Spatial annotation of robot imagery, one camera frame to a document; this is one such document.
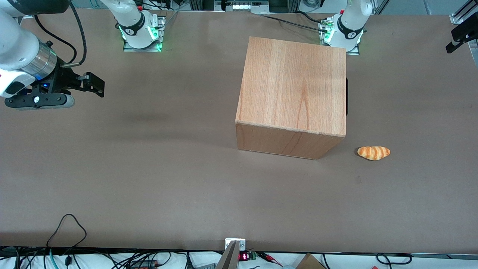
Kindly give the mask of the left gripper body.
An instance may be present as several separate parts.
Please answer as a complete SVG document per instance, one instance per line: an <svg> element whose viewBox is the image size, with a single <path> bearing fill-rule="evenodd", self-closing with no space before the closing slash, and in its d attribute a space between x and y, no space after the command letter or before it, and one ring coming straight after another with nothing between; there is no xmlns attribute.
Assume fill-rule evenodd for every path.
<svg viewBox="0 0 478 269"><path fill-rule="evenodd" d="M478 22L468 22L465 42L478 39Z"/></svg>

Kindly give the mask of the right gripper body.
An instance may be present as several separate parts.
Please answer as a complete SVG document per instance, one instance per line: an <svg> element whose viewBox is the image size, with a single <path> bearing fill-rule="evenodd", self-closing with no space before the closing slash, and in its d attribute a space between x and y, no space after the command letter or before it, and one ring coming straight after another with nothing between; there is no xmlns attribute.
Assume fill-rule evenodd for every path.
<svg viewBox="0 0 478 269"><path fill-rule="evenodd" d="M11 98L16 95L26 95L36 86L44 93L67 93L68 90L86 92L88 87L82 87L80 75L70 68L57 68L43 79L37 79L23 71L7 71L1 69L1 97Z"/></svg>

